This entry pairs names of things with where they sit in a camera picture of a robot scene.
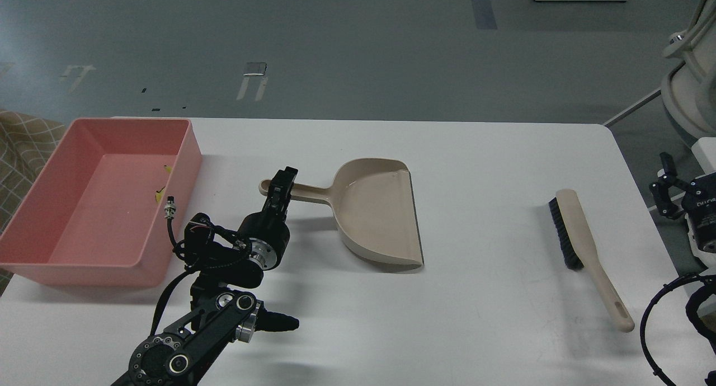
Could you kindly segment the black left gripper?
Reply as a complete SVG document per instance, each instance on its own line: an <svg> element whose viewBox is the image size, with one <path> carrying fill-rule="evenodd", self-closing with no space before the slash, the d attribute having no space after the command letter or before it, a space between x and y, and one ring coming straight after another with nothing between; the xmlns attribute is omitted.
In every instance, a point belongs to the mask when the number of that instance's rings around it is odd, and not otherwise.
<svg viewBox="0 0 716 386"><path fill-rule="evenodd" d="M251 244L250 258L264 271L281 263L288 246L290 231L286 216L297 174L293 167L281 170L280 176L269 183L264 211L246 216L238 228L239 238Z"/></svg>

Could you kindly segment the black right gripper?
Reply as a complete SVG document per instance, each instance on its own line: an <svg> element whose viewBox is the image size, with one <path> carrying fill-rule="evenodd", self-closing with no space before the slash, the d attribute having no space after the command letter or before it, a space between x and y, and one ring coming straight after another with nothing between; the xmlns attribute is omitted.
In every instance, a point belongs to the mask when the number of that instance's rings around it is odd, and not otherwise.
<svg viewBox="0 0 716 386"><path fill-rule="evenodd" d="M684 214L688 226L691 253L700 261L715 260L715 173L697 177L691 182L678 178L672 155L659 154L663 172L649 186L659 215L676 220ZM682 208L669 193L675 187L684 193Z"/></svg>

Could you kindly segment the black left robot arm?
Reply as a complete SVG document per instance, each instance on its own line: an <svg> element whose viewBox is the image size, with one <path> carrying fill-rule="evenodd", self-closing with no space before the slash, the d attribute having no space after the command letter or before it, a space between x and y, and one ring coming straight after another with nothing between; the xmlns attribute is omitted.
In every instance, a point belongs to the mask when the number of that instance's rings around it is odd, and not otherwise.
<svg viewBox="0 0 716 386"><path fill-rule="evenodd" d="M197 213L181 241L171 227L174 198L167 198L168 236L184 271L161 293L150 333L133 351L116 385L197 385L230 343L248 343L256 332L298 329L299 320L267 310L252 292L264 273L281 263L288 246L286 216L297 173L292 167L279 170L268 183L262 209L246 216L238 230ZM189 313L160 331L172 292L189 275L195 275Z"/></svg>

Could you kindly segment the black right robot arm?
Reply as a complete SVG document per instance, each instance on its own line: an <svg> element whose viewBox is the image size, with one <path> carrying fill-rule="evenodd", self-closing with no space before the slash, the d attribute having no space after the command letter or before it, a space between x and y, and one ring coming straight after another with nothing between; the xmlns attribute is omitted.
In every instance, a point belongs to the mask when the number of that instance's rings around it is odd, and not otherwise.
<svg viewBox="0 0 716 386"><path fill-rule="evenodd" d="M698 252L714 256L715 246L715 182L714 174L706 174L683 181L678 177L677 166L672 155L660 153L662 173L649 186L660 216L670 220L684 218L691 246ZM714 296L714 274L687 273L662 285L647 305L639 324L639 340L642 353L652 374L665 385L673 385L673 380L657 365L647 346L646 330L649 317L655 306L670 292L690 285L699 287L689 297L684 307L685 317L696 333L714 345L714 329L710 328L698 313L698 310Z"/></svg>

